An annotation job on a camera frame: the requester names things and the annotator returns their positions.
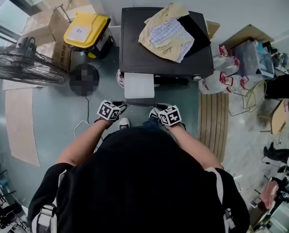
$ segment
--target black round object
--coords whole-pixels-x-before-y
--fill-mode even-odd
[[[79,96],[88,96],[93,93],[99,83],[99,74],[90,64],[80,64],[70,72],[69,85],[71,90]]]

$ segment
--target chair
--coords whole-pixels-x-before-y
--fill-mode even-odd
[[[260,118],[267,119],[270,122],[271,130],[261,130],[260,132],[268,132],[276,135],[281,132],[286,125],[287,113],[285,111],[284,100],[281,100],[276,108],[272,111],[269,116],[258,115]]]

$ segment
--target black table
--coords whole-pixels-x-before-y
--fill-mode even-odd
[[[202,78],[213,73],[210,45],[184,58],[181,63],[163,59],[138,42],[145,27],[144,21],[162,8],[134,7],[122,9],[120,70],[121,72],[152,73],[164,75],[198,75]],[[190,17],[208,36],[203,14],[190,12]]]

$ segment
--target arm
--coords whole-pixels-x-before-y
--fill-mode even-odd
[[[178,145],[197,160],[202,165],[203,169],[209,167],[218,167],[223,169],[213,153],[205,145],[186,132],[186,130],[179,124],[172,127],[166,126],[166,128],[174,135]]]
[[[56,163],[68,163],[76,166],[82,163],[94,152],[102,133],[112,124],[112,121],[99,120],[86,132],[76,138],[61,153]]]

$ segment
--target cardboard box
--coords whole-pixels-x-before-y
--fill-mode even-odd
[[[227,49],[232,49],[249,39],[261,41],[262,43],[274,41],[273,38],[265,34],[263,31],[249,24],[234,34],[232,37],[227,39],[224,43],[222,43],[222,45],[224,45]]]
[[[56,60],[60,68],[69,73],[71,50],[65,42],[53,41],[37,47],[38,53]]]
[[[56,9],[42,11],[27,19],[23,36],[32,36],[37,46],[53,41],[64,41],[64,33],[69,27],[68,21]]]

